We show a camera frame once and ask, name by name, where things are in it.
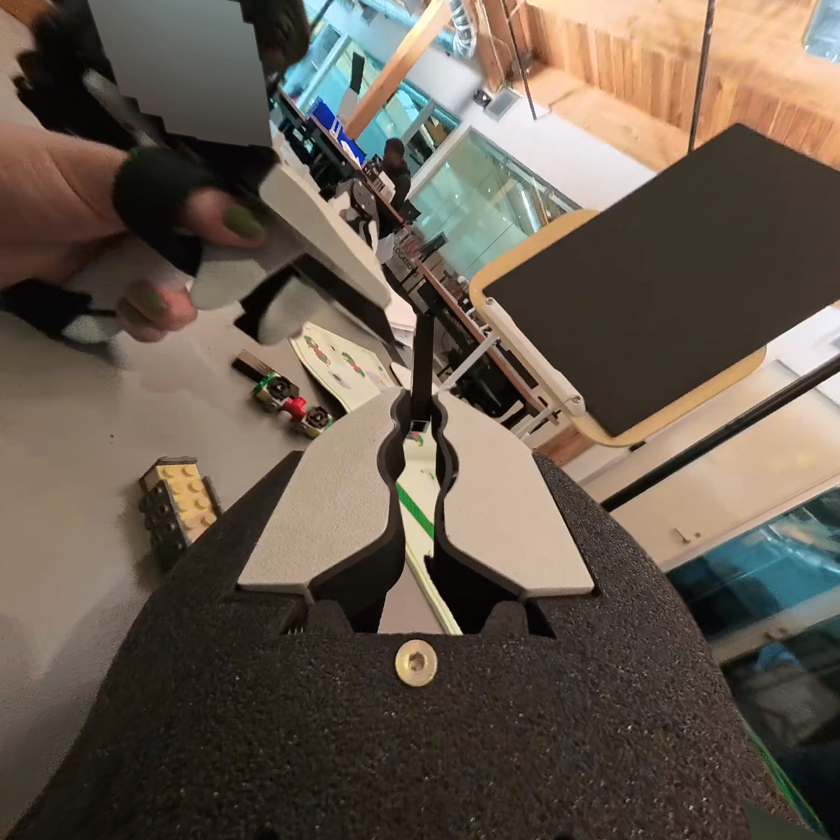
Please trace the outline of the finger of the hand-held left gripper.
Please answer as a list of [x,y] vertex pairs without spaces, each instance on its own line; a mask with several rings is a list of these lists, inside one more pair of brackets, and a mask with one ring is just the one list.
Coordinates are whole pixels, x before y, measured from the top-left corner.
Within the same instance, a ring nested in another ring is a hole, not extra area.
[[256,289],[259,311],[257,340],[275,345],[299,334],[323,307],[323,296],[299,270],[283,270]]
[[386,315],[392,289],[374,251],[333,206],[284,162],[268,174],[259,197],[278,216],[280,230],[296,241],[284,268],[299,270],[323,296],[314,315],[331,306],[383,343],[395,344]]

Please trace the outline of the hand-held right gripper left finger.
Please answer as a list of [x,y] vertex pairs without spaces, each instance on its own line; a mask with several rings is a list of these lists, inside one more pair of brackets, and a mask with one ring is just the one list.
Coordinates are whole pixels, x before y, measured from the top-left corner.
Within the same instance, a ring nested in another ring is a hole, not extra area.
[[406,462],[407,390],[392,387],[341,418],[303,452],[238,577],[247,592],[338,603],[352,628],[379,631],[403,574],[397,480]]

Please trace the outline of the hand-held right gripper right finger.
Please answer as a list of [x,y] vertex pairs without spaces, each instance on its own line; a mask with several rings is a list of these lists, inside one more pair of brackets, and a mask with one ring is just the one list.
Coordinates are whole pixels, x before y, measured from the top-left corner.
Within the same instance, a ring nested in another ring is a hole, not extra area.
[[538,600],[589,596],[592,575],[531,449],[450,392],[430,402],[438,495],[431,582],[463,634],[502,603],[552,634]]

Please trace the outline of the grey and tan brick assembly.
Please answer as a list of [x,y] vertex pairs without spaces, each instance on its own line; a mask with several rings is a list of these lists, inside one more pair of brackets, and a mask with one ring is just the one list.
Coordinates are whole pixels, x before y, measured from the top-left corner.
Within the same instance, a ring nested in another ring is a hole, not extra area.
[[213,482],[194,458],[159,458],[139,478],[139,512],[152,554],[170,572],[223,514]]

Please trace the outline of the long black brick bar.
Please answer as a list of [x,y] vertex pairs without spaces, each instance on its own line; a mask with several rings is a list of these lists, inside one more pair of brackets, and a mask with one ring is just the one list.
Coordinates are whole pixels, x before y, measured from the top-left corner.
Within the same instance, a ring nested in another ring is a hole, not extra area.
[[416,320],[411,380],[411,433],[427,429],[431,417],[434,378],[434,325],[431,313]]

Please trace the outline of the grey desk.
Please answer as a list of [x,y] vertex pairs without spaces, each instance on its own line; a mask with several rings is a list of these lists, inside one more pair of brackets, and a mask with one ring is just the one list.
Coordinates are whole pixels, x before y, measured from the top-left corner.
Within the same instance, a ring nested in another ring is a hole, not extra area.
[[160,579],[138,478],[191,455],[230,508],[308,441],[248,398],[241,351],[314,403],[340,404],[289,342],[261,348],[211,311],[159,344],[104,355],[2,313],[2,774],[49,775],[76,738],[117,648]]

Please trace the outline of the person's left hand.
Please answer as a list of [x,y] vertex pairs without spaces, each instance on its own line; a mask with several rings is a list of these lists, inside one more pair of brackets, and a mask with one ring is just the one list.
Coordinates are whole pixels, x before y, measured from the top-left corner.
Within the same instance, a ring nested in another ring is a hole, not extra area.
[[[57,286],[128,232],[112,203],[130,158],[111,146],[1,123],[1,289],[25,280]],[[175,229],[228,248],[257,248],[264,228],[250,208],[211,186],[182,200]],[[136,280],[117,306],[119,326],[144,343],[196,320],[189,292]]]

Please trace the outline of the spare black and white gripper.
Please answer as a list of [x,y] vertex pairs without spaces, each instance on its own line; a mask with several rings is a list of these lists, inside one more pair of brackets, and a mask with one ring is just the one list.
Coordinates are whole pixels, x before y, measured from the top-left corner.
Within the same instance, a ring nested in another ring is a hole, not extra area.
[[342,220],[373,250],[379,244],[379,214],[376,199],[359,179],[340,183],[329,203]]

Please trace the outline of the green instruction booklet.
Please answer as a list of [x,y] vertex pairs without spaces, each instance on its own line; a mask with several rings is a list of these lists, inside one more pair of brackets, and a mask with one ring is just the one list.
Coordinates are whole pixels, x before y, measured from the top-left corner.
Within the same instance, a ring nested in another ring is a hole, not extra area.
[[[410,389],[413,374],[399,363],[383,363],[372,351],[308,323],[290,346],[311,376],[347,412],[353,412],[394,386]],[[405,570],[389,591],[382,633],[460,635],[461,630],[427,570],[434,551],[434,510],[439,484],[437,447],[428,425],[412,431],[403,443],[406,466],[397,493],[406,540]]]

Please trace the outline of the small wheeled brick assembly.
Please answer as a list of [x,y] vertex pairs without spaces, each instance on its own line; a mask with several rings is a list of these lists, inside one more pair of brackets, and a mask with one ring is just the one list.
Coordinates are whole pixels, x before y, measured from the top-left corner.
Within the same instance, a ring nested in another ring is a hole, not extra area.
[[320,436],[333,424],[333,415],[326,408],[308,402],[297,385],[278,373],[264,376],[250,398],[265,414],[286,416],[289,427],[308,438]]

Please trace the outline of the blue storage box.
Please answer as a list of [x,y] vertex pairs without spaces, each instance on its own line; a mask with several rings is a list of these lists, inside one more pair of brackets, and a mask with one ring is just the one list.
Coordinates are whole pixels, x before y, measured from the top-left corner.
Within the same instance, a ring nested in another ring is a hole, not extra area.
[[308,118],[315,122],[330,138],[335,140],[343,153],[347,154],[358,166],[366,162],[362,149],[344,131],[343,124],[321,98],[315,98],[309,108]]

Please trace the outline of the long grey table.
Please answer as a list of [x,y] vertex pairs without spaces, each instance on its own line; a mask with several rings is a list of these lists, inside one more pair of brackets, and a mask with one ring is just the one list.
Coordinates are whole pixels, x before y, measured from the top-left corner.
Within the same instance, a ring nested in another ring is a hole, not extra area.
[[[395,224],[402,223],[395,231],[402,236],[400,244],[407,242],[411,229],[406,218],[384,200],[382,192],[373,186],[373,180],[353,163],[329,130],[319,121],[306,117],[280,88],[269,99],[275,103],[270,116],[280,119],[278,130],[306,162],[316,183],[326,188],[339,176],[359,177],[382,204],[380,217],[389,218]],[[481,356],[475,356],[481,344],[489,338],[489,332],[467,314],[459,299],[449,293],[418,256],[406,254],[406,258],[406,277],[415,281],[413,287],[407,288],[406,283],[396,279],[388,267],[383,269],[385,278],[399,297],[409,301],[417,313],[434,317],[441,330],[455,342],[457,351],[453,362],[442,369],[447,378],[452,378],[460,365],[472,359],[469,368],[453,383],[457,395],[501,420],[509,429],[526,417],[540,415],[547,406],[545,401],[536,395],[518,367],[510,363],[499,342],[486,348]]]

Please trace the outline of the black stand pole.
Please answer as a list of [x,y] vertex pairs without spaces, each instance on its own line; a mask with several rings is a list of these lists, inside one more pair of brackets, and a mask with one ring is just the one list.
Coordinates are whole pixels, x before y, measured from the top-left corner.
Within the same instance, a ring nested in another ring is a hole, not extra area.
[[672,458],[639,477],[629,485],[601,501],[602,508],[607,512],[626,505],[628,502],[642,496],[647,491],[661,484],[682,469],[705,457],[729,440],[739,436],[756,424],[779,412],[782,408],[798,400],[804,394],[814,391],[834,378],[839,373],[839,355],[817,366],[781,390],[774,392],[762,402],[752,406],[748,411],[736,416],[730,422],[721,426],[709,435],[696,441],[691,446],[679,452]]
[[692,104],[691,121],[689,126],[687,153],[692,154],[697,145],[702,100],[707,84],[708,63],[711,50],[711,35],[715,21],[717,2],[707,1],[706,15],[704,19],[698,69],[696,76],[695,95]]

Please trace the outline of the black tablet with tan frame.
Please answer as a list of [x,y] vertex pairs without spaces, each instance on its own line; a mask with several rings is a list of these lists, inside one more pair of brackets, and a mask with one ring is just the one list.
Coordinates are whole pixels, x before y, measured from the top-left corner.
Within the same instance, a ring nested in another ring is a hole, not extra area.
[[838,301],[838,170],[735,124],[600,213],[475,275],[627,448],[756,371]]

